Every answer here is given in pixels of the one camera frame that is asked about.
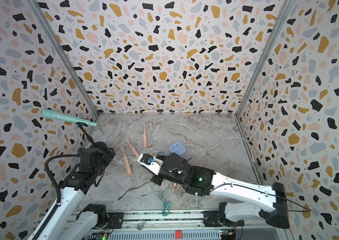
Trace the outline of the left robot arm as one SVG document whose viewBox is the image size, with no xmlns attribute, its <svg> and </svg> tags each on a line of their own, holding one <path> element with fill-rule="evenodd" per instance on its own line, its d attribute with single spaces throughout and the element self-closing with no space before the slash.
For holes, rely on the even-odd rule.
<svg viewBox="0 0 339 240">
<path fill-rule="evenodd" d="M 110 217 L 106 206 L 89 204 L 80 212 L 76 221 L 66 231 L 63 230 L 72 212 L 88 190 L 92 186 L 99 185 L 106 167 L 115 155 L 115 151 L 102 142 L 94 143 L 90 148 L 80 148 L 76 154 L 80 159 L 79 163 L 59 183 L 49 168 L 49 163 L 58 156 L 49 158 L 45 162 L 45 170 L 56 190 L 57 198 L 29 238 L 31 240 L 81 240 L 92 229 L 107 228 L 110 225 Z"/>
</svg>

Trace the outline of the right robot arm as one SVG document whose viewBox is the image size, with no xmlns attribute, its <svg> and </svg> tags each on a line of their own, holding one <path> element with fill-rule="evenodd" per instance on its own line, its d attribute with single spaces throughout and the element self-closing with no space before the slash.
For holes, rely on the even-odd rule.
<svg viewBox="0 0 339 240">
<path fill-rule="evenodd" d="M 157 157 L 142 154 L 138 162 L 153 173 L 157 185 L 167 180 L 180 185 L 190 195 L 225 197 L 243 202 L 244 205 L 238 208 L 226 202 L 219 204 L 218 219 L 223 224 L 263 219 L 275 228 L 290 227 L 289 200 L 281 183 L 262 186 L 235 180 L 211 169 L 192 166 L 175 153 Z"/>
</svg>

